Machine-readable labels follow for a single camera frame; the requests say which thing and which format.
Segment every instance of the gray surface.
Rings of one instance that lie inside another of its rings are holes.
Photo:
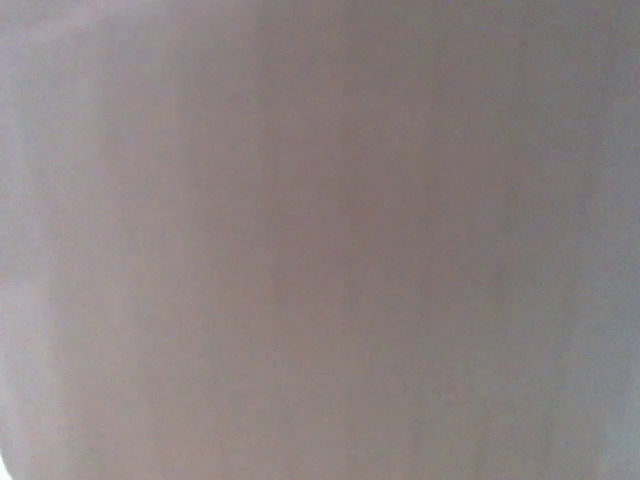
[[[16,480],[636,478],[633,2],[82,4],[3,13]]]

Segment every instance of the white wall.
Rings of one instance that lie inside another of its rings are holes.
[[[636,478],[635,3],[4,2],[15,480]]]

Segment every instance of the vertical streak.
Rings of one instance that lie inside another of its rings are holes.
[[[21,206],[26,205],[27,208],[24,208],[23,212],[20,213],[25,214],[25,216],[28,214],[31,224],[28,226],[27,232],[25,232],[27,238],[21,240],[26,240],[26,242],[30,244],[29,247],[32,247],[34,246],[33,243],[35,243],[36,238],[41,241],[41,236],[38,235],[39,232],[37,228],[39,225],[36,223],[35,212],[32,210],[34,199],[32,188],[30,188],[32,185],[30,185],[29,182],[29,168],[24,151],[24,134],[21,131],[19,116],[14,106],[16,101],[14,98],[16,92],[13,85],[15,71],[11,62],[14,52],[6,45],[0,45],[0,48],[2,49],[0,51],[0,143],[3,149],[3,152],[0,153],[0,172],[3,176],[6,175],[6,178],[0,179],[0,195],[2,195],[2,200],[4,201],[6,197],[3,195],[4,192],[2,192],[1,189],[6,188],[9,197],[7,201],[15,201],[14,197],[17,197],[20,199]],[[8,182],[6,187],[2,185],[3,181]],[[5,233],[4,228],[11,228],[12,225],[8,224],[11,220],[13,220],[13,218],[7,219],[7,224],[2,223],[0,225],[0,234]],[[30,248],[29,250],[29,256],[34,257],[40,254],[39,251],[36,251],[36,248]],[[2,259],[2,255],[4,254],[6,254],[6,252],[0,252],[0,291],[2,291],[3,297],[7,293],[14,296],[15,294],[9,286],[13,285],[15,280],[23,280],[21,277],[24,274],[33,276],[33,272],[22,271],[25,266],[29,265],[28,263],[21,266],[16,265],[15,267],[6,266],[3,261],[4,259]],[[34,262],[34,259],[27,259],[25,255],[18,255],[17,261],[23,263],[29,261]],[[14,278],[16,273],[19,274],[18,278]],[[0,311],[6,308],[3,303],[0,303]],[[45,331],[42,333],[42,338],[50,338],[50,330],[45,328],[42,328],[42,330]],[[1,347],[3,349],[7,348],[6,345],[1,345]],[[41,352],[42,358],[52,358],[50,349],[51,345],[47,345],[45,352]],[[19,405],[23,402],[20,402],[20,395],[17,389],[11,385],[11,375],[12,372],[9,371],[3,362],[3,364],[0,365],[0,409],[2,409],[0,412],[0,421],[2,421],[0,455],[3,457],[2,460],[4,461],[3,465],[5,470],[15,475],[15,478],[26,478],[33,475],[33,465],[36,461],[30,458],[29,455],[29,453],[33,455],[33,448],[29,447],[27,429],[20,421],[20,410],[24,409],[24,405]],[[55,401],[54,399],[60,397],[59,391],[48,393],[50,395],[49,400],[52,402]],[[67,464],[69,463],[66,455],[63,455],[58,461],[62,466],[62,470],[66,471],[68,468]]]
[[[429,246],[438,221],[431,200],[442,157],[435,136],[444,128],[436,104],[444,27],[441,2],[401,3],[347,2],[348,303],[362,352],[348,399],[353,479],[406,478],[419,468],[416,390],[429,342],[426,289],[435,280]]]
[[[606,119],[608,117],[609,109],[611,108],[613,96],[615,94],[616,79],[617,79],[617,64],[620,57],[620,45],[617,27],[621,20],[622,9],[620,8],[619,0],[611,0],[609,5],[609,25],[607,31],[607,46],[605,49],[605,55],[607,62],[604,65],[605,80],[603,85],[603,91],[598,96],[597,108],[595,112],[595,118],[592,122],[592,128],[589,132],[589,139],[591,146],[587,154],[586,172],[582,182],[582,225],[578,230],[579,245],[576,250],[575,257],[571,261],[569,267],[569,274],[567,275],[568,284],[564,288],[565,295],[562,302],[562,319],[564,320],[564,326],[557,342],[554,344],[552,351],[550,352],[553,358],[554,368],[552,369],[549,379],[550,389],[547,407],[544,409],[543,422],[543,465],[547,465],[544,471],[540,472],[541,478],[543,475],[548,474],[550,467],[550,460],[553,454],[553,438],[555,435],[556,424],[556,408],[561,400],[563,392],[567,389],[567,371],[566,366],[562,362],[563,354],[569,349],[571,341],[576,329],[579,327],[579,308],[577,303],[579,299],[579,277],[583,265],[587,261],[588,249],[586,243],[595,233],[593,231],[593,212],[590,206],[593,203],[593,198],[597,189],[599,178],[599,158],[603,153],[603,146],[606,136],[606,129],[608,127]]]
[[[276,165],[277,326],[288,474],[335,477],[344,439],[342,0],[273,2],[267,67]]]
[[[433,106],[432,106],[432,118],[434,119],[429,125],[433,131],[433,156],[435,157],[435,168],[432,175],[436,177],[433,179],[425,178],[425,185],[434,185],[436,189],[441,188],[442,182],[440,176],[442,175],[443,164],[446,161],[443,158],[443,138],[444,138],[444,125],[445,125],[445,108],[446,108],[446,72],[444,71],[444,65],[446,65],[445,57],[447,52],[446,39],[447,32],[450,29],[450,17],[446,15],[447,0],[435,0],[436,8],[434,9],[434,15],[437,17],[436,23],[438,25],[436,31],[436,45],[435,55],[433,57],[433,71],[434,71],[434,83],[435,88],[433,92]],[[433,194],[433,198],[439,198],[441,192],[436,191]],[[428,211],[433,206],[425,205],[425,211]],[[407,480],[414,480],[420,478],[422,472],[422,460],[421,449],[425,443],[426,436],[428,434],[429,422],[427,421],[427,411],[429,396],[427,395],[427,378],[425,368],[417,369],[420,372],[420,378],[418,379],[418,387],[416,388],[416,411],[418,415],[418,421],[415,422],[412,432],[411,444],[410,444],[410,464],[408,469]]]
[[[260,110],[262,111],[262,149],[263,149],[263,172],[265,175],[265,202],[267,203],[267,243],[270,245],[269,250],[273,255],[272,273],[271,273],[271,292],[269,296],[273,299],[273,309],[271,312],[272,318],[268,319],[268,323],[271,328],[276,329],[280,326],[280,320],[283,313],[283,301],[284,301],[284,283],[282,277],[282,265],[284,255],[286,252],[282,248],[282,231],[283,225],[280,221],[279,208],[280,208],[280,196],[278,194],[278,177],[280,175],[279,162],[278,162],[278,143],[276,140],[276,128],[274,124],[275,117],[275,103],[273,101],[273,86],[271,80],[273,77],[274,58],[273,42],[271,39],[271,28],[269,23],[272,21],[272,11],[275,10],[275,3],[278,0],[264,0],[261,2],[261,14],[258,17],[256,40],[258,42],[258,63],[259,63],[259,79],[258,79],[258,92],[257,97],[260,103]],[[280,345],[281,335],[275,335],[277,338],[277,346]],[[285,412],[281,422],[278,422],[278,440],[281,442],[281,446],[287,447],[287,450],[282,452],[284,463],[284,478],[293,478],[293,460],[291,458],[291,452],[288,450],[291,437],[291,402],[284,394],[283,389],[283,373],[285,371],[280,352],[275,352],[277,358],[276,362],[276,375],[273,379],[276,388],[276,396],[278,403],[281,404],[282,410]]]
[[[348,238],[349,238],[349,270],[347,283],[345,285],[345,318],[348,319],[351,326],[357,322],[356,318],[356,305],[358,304],[358,286],[357,286],[357,245],[358,245],[358,232],[356,228],[356,214],[357,214],[357,195],[356,195],[356,176],[357,176],[357,162],[355,161],[355,148],[353,146],[353,135],[356,131],[354,125],[354,116],[351,114],[353,111],[353,97],[354,97],[354,84],[353,72],[349,69],[349,65],[352,63],[352,54],[354,52],[353,46],[353,22],[351,21],[351,0],[343,0],[344,2],[344,57],[345,57],[345,69],[344,69],[344,98],[345,102],[350,105],[349,111],[346,114],[346,122],[344,125],[344,137],[343,148],[345,149],[345,156],[348,158],[349,164],[347,167],[347,174],[345,178],[346,182],[346,208],[348,219]],[[351,408],[353,404],[352,390],[345,388],[344,392],[344,430],[345,430],[345,477],[348,479],[355,478],[356,474],[356,452],[355,452],[355,422],[351,418]]]
[[[525,175],[526,159],[524,158],[525,138],[527,135],[526,118],[529,106],[529,58],[532,54],[533,32],[536,31],[537,18],[533,8],[535,0],[522,0],[522,21],[520,26],[520,39],[518,46],[518,81],[514,89],[513,104],[513,130],[511,131],[511,148],[509,152],[510,168],[506,176],[503,231],[499,235],[508,238],[513,234],[517,219],[516,204],[519,201],[518,179]],[[500,257],[500,265],[497,269],[496,292],[494,309],[497,313],[504,305],[509,304],[512,295],[509,285],[510,265],[509,255]]]
[[[123,232],[123,234],[121,234],[122,238],[117,246],[117,253],[120,256],[121,262],[114,266],[117,278],[121,282],[117,286],[114,286],[114,288],[117,288],[116,291],[118,294],[116,295],[114,293],[114,298],[118,298],[119,300],[117,305],[114,306],[114,316],[121,317],[120,321],[123,325],[122,332],[126,332],[128,329],[131,330],[125,340],[126,344],[123,346],[125,350],[125,360],[123,364],[125,366],[132,365],[136,367],[133,371],[134,378],[130,382],[131,385],[135,386],[134,390],[127,390],[129,394],[132,394],[130,401],[132,403],[139,403],[137,408],[140,409],[139,415],[142,418],[139,419],[139,422],[143,431],[137,433],[141,438],[147,437],[146,442],[148,443],[145,448],[142,448],[141,445],[138,446],[140,452],[136,452],[136,454],[142,458],[140,459],[140,464],[137,466],[134,465],[133,468],[146,469],[148,472],[152,472],[152,475],[161,475],[163,479],[167,479],[169,475],[168,467],[170,465],[167,464],[167,445],[163,445],[162,442],[162,424],[160,420],[163,414],[158,408],[153,398],[153,391],[150,388],[149,369],[151,366],[148,363],[149,357],[142,351],[143,349],[140,348],[139,344],[140,339],[149,337],[149,332],[146,330],[145,325],[140,323],[140,320],[142,320],[140,305],[138,303],[140,287],[137,282],[135,267],[131,265],[131,263],[137,262],[138,259],[136,258],[135,242],[132,241],[135,228],[131,228],[133,223],[132,216],[130,215],[132,215],[132,212],[131,205],[129,205],[130,199],[128,198],[131,193],[128,190],[128,182],[130,179],[127,178],[127,161],[130,160],[130,158],[127,158],[130,157],[127,143],[127,129],[130,128],[130,124],[123,121],[123,118],[129,113],[126,109],[131,108],[123,105],[123,103],[126,104],[128,100],[125,95],[125,88],[130,86],[125,86],[125,83],[131,80],[132,73],[143,76],[146,72],[144,67],[132,71],[132,66],[122,59],[121,50],[118,48],[121,46],[121,44],[118,44],[121,39],[118,38],[117,35],[117,33],[119,33],[118,28],[126,24],[126,22],[131,22],[127,26],[131,27],[135,32],[136,29],[147,28],[148,25],[145,24],[145,22],[149,22],[151,19],[154,22],[158,22],[161,19],[165,21],[175,21],[168,20],[169,14],[173,13],[173,11],[167,1],[163,1],[157,5],[156,8],[157,11],[147,9],[136,11],[114,9],[113,11],[109,11],[108,15],[105,14],[103,17],[97,17],[92,27],[93,34],[97,37],[95,42],[97,44],[96,50],[98,50],[99,54],[95,62],[97,68],[90,74],[91,79],[96,82],[95,87],[97,92],[100,93],[97,109],[98,114],[103,117],[101,122],[103,122],[104,139],[103,144],[100,145],[102,148],[100,153],[104,157],[102,159],[103,164],[100,165],[100,167],[102,167],[101,173],[103,173],[102,181],[108,182],[105,191],[109,191],[113,197],[114,205],[112,206],[112,212],[115,217],[114,223],[119,230]],[[175,23],[172,24],[170,27],[172,31],[169,33],[170,38],[174,40],[174,34],[176,33],[174,29],[176,27]],[[175,68],[175,63],[171,62],[175,62],[178,58],[176,43],[168,42],[163,46],[168,46],[168,51],[162,53],[162,61],[170,63],[171,67]],[[143,77],[141,81],[144,82],[147,80],[147,78]],[[169,80],[167,80],[166,77],[162,78],[161,81],[168,82],[174,93],[177,93],[178,84],[174,76],[171,76]],[[172,138],[169,139],[169,142],[174,149],[179,146],[177,142],[182,140],[179,138],[179,135],[183,133],[181,131],[181,120],[183,119],[180,117],[171,119]],[[148,139],[139,139],[139,141],[141,144],[144,144]],[[174,150],[172,153],[177,155],[179,152]],[[135,160],[140,161],[143,159],[136,157]],[[180,198],[180,202],[183,208],[187,206],[184,204],[183,198]],[[181,265],[184,267],[184,249],[180,250],[180,255],[182,257]],[[182,271],[176,273],[178,276],[183,277],[184,275]],[[109,431],[108,433],[110,435],[108,435],[104,441],[113,441],[111,434],[114,431],[116,431],[115,428]],[[145,461],[153,462],[153,466],[144,465]]]

